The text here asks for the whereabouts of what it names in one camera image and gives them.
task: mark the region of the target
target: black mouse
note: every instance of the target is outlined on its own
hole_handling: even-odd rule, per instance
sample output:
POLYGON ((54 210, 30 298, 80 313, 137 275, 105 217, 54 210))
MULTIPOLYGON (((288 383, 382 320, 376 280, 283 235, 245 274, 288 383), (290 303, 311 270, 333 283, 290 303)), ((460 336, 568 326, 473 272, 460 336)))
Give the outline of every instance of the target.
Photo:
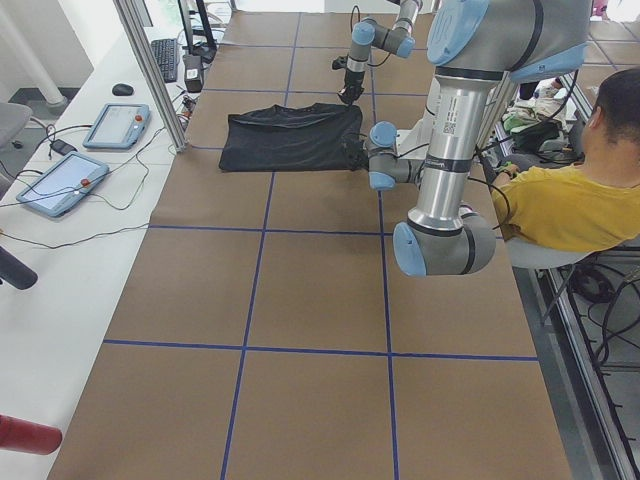
POLYGON ((117 97, 128 97, 133 95, 133 87, 126 83, 116 83, 111 89, 111 93, 117 97))

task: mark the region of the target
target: white tabletop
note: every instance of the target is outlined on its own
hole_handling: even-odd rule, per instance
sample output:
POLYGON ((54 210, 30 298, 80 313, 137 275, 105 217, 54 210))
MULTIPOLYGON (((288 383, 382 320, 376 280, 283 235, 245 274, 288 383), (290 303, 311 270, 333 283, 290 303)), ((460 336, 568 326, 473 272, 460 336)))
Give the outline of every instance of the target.
MULTIPOLYGON (((172 99, 180 98, 178 85, 180 82, 167 84, 172 99)), ((87 129, 64 132, 58 138, 108 163, 114 170, 163 127, 124 36, 91 74, 56 128, 93 123, 105 103, 150 106, 151 118, 146 131, 131 150, 87 152, 82 148, 87 129), (133 96, 113 96, 111 88, 119 82, 132 85, 133 96)), ((53 153, 49 160, 48 151, 47 145, 41 146, 26 168, 43 171, 60 158, 53 153)), ((162 191, 173 152, 171 139, 163 130, 139 156, 149 168, 149 175, 131 206, 124 211, 110 207, 98 197, 83 199, 60 219, 47 218, 23 205, 6 206, 0 208, 0 228, 15 237, 58 245, 97 233, 144 225, 162 191)), ((109 175, 94 192, 116 206, 125 206, 144 174, 145 168, 133 159, 109 175)), ((27 175, 21 178, 30 180, 27 175)), ((14 203, 15 196, 24 188, 23 183, 14 182, 1 204, 14 203)), ((20 291, 8 284, 0 286, 0 414, 66 431, 144 233, 142 228, 56 250, 0 236, 0 246, 38 274, 38 282, 28 290, 20 291)), ((56 454, 40 456, 0 450, 0 478, 45 479, 56 454)))

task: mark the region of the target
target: black keyboard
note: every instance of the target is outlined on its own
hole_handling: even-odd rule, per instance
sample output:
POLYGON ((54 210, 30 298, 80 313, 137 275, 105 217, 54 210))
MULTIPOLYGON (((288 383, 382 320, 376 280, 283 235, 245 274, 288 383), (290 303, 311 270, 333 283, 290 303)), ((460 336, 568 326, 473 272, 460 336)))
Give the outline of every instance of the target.
POLYGON ((160 67, 164 83, 175 82, 178 79, 178 50, 178 40, 175 38, 151 41, 151 51, 160 67))

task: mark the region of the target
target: red cylinder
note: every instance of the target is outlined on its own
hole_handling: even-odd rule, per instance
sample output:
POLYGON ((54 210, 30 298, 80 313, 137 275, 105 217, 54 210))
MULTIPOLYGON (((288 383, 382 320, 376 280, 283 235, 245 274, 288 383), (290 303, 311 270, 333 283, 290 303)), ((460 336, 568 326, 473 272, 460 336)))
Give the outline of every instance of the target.
POLYGON ((62 443, 62 432, 47 425, 0 415, 0 448, 48 455, 62 443))

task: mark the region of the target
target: tablet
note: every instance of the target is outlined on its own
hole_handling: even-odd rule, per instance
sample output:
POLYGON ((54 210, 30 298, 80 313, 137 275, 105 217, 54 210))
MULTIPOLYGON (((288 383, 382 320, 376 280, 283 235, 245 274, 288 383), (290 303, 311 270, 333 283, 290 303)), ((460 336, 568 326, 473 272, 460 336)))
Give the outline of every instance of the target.
POLYGON ((142 135, 149 114, 148 105, 107 103, 82 145, 89 149, 127 150, 142 135))
POLYGON ((71 152, 25 188, 16 200, 50 217, 59 217, 71 210, 108 173, 106 163, 71 152))

